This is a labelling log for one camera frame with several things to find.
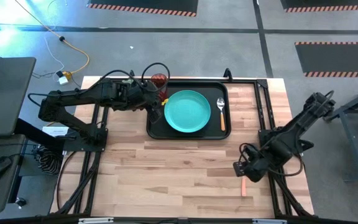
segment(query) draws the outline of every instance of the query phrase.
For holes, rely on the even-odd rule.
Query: black tray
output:
[[[168,97],[182,90],[193,90],[201,93],[211,105],[211,118],[205,127],[193,133],[182,133],[173,129],[165,119],[160,118],[152,124],[147,120],[147,134],[154,139],[224,139],[230,135],[231,122],[229,111],[229,97],[227,88],[220,82],[204,81],[170,81],[168,83]],[[223,115],[226,131],[221,130],[221,111],[216,106],[219,97],[224,99]]]

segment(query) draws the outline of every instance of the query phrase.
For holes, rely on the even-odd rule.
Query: spoon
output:
[[[216,105],[218,106],[218,108],[221,110],[221,129],[222,131],[225,131],[226,128],[224,127],[224,119],[223,119],[223,107],[224,107],[224,100],[223,98],[219,97],[218,101],[216,102]]]

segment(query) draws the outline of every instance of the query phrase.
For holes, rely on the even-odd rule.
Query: teal plate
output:
[[[196,91],[183,90],[173,94],[164,109],[165,119],[174,129],[193,133],[203,128],[211,117],[208,100]]]

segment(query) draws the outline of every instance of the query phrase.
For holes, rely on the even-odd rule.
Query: black floor mat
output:
[[[296,42],[306,77],[358,78],[358,42]]]
[[[89,0],[87,7],[175,16],[197,15],[198,0]]]
[[[285,12],[358,10],[358,0],[281,0]]]

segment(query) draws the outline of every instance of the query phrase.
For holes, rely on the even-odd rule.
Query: orange and black stripe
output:
[[[88,4],[88,8],[92,9],[107,9],[107,10],[118,10],[118,11],[128,11],[128,12],[146,12],[152,14],[165,14],[165,15],[173,15],[173,16],[189,16],[195,17],[197,13],[195,12],[187,12],[187,11],[176,11],[176,10],[168,10],[168,9],[153,9],[146,7],[130,7],[130,6],[114,6],[108,4]]]
[[[295,42],[303,74],[310,78],[358,78],[358,41]]]
[[[289,7],[285,12],[328,12],[328,11],[352,11],[358,10],[356,6],[315,6],[315,7]]]

